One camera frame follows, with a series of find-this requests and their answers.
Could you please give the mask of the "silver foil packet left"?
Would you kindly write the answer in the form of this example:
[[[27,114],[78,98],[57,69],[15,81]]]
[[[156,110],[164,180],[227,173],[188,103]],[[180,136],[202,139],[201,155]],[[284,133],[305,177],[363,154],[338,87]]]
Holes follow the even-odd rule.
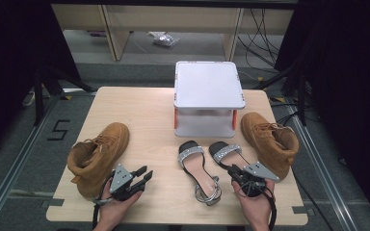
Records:
[[[180,38],[173,37],[166,32],[149,32],[148,35],[153,37],[154,44],[164,47],[175,46],[180,41]]]

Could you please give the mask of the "person's left hand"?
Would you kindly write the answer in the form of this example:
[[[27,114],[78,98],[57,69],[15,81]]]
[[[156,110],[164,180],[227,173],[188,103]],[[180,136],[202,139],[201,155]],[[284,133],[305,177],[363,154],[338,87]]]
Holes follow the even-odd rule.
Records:
[[[92,231],[113,231],[141,195],[142,192],[136,192],[125,201],[111,200],[102,205],[99,209],[99,220]]]

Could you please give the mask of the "beige wooden cabinet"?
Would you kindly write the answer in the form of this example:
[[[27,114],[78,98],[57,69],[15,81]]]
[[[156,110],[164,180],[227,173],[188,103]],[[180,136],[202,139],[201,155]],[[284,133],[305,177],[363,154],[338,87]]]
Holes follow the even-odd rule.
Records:
[[[220,34],[225,58],[231,61],[239,34],[254,33],[255,22],[267,35],[283,36],[293,12],[247,8],[200,8],[54,4],[54,14],[64,30],[103,31],[111,57],[118,61],[131,31]]]

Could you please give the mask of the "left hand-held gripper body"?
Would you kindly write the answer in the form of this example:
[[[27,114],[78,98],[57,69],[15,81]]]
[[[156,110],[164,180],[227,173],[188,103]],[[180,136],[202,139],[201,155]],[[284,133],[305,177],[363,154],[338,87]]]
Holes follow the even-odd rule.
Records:
[[[135,192],[132,192],[131,185],[135,177],[130,176],[130,172],[122,165],[118,164],[114,171],[114,177],[109,189],[109,193],[115,200],[125,201]]]

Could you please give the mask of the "dark curtain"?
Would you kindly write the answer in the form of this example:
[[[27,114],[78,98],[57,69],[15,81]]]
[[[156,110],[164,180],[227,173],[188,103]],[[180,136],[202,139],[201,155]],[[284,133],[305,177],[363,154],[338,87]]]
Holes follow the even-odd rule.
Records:
[[[0,138],[37,80],[81,84],[51,0],[0,0]]]
[[[298,0],[277,69],[297,58],[319,116],[370,202],[370,0]]]

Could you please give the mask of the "tan suede lace-up boot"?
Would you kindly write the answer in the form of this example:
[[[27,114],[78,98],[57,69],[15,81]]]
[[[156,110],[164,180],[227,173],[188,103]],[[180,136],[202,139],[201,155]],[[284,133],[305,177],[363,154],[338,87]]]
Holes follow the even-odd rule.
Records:
[[[126,125],[114,122],[94,139],[77,142],[67,156],[67,168],[73,173],[71,180],[78,192],[86,198],[96,197],[106,177],[114,169],[118,158],[129,143]]]
[[[258,161],[283,180],[300,148],[294,130],[269,122],[261,114],[252,112],[242,117],[241,131],[245,140],[255,149]]]

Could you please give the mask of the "black sandal with rhinestone strap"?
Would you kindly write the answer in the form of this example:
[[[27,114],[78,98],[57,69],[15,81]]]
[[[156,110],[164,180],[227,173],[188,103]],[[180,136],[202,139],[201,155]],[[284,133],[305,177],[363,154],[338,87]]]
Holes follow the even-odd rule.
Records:
[[[207,206],[218,203],[222,197],[219,177],[205,169],[203,148],[195,141],[185,141],[178,148],[177,161],[181,168],[196,182],[194,195],[198,202]]]
[[[242,155],[242,148],[239,144],[228,144],[224,141],[217,141],[208,148],[215,163],[229,171],[233,166],[240,169],[247,166],[249,162]]]

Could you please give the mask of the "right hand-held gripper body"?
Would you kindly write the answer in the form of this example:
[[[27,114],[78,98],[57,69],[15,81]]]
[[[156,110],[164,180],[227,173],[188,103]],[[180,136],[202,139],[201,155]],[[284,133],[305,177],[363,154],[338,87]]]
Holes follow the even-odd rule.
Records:
[[[267,188],[267,179],[276,182],[279,181],[279,177],[260,162],[247,165],[243,167],[242,170],[244,172],[239,176],[238,185],[248,197],[257,197],[264,193],[264,190]]]

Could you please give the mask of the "white two-tier shoe rack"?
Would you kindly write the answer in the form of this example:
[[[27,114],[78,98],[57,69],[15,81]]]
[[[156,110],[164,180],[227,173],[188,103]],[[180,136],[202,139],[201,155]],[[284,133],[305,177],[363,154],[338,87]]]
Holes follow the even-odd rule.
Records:
[[[173,94],[178,137],[232,138],[246,106],[232,62],[177,62]]]

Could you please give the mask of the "aluminium floor rail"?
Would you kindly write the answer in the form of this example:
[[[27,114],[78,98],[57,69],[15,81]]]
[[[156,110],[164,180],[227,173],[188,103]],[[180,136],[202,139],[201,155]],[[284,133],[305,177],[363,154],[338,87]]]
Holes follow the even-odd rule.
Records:
[[[320,179],[320,182],[328,196],[331,207],[335,211],[335,214],[344,231],[358,231],[358,227],[355,223],[354,217],[352,216],[348,206],[346,205],[343,196],[336,187],[330,173],[328,172],[327,166],[321,158],[321,155],[310,136],[308,129],[303,124],[304,116],[300,115],[298,106],[294,103],[291,97],[286,98],[288,103],[288,111],[293,115],[293,121],[297,129],[297,133],[301,138],[304,147],[308,153],[308,156],[314,165],[315,171]]]
[[[27,160],[29,159],[32,150],[39,139],[40,133],[46,123],[46,120],[49,118],[51,112],[53,111],[54,107],[58,104],[59,100],[60,100],[59,96],[50,97],[50,99],[47,102],[47,105],[45,106],[43,116],[40,122],[33,127],[26,142],[23,144],[22,148],[17,154],[11,168],[8,170],[5,178],[0,184],[0,211],[2,210],[21,170],[24,168]]]

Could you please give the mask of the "person's right hand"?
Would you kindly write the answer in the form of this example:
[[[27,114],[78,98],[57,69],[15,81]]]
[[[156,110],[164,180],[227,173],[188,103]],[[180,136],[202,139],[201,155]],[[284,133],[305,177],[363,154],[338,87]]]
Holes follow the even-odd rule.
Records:
[[[270,231],[269,219],[271,215],[271,205],[264,194],[257,197],[245,196],[240,186],[233,181],[233,190],[239,199],[245,219],[249,223],[252,231]]]

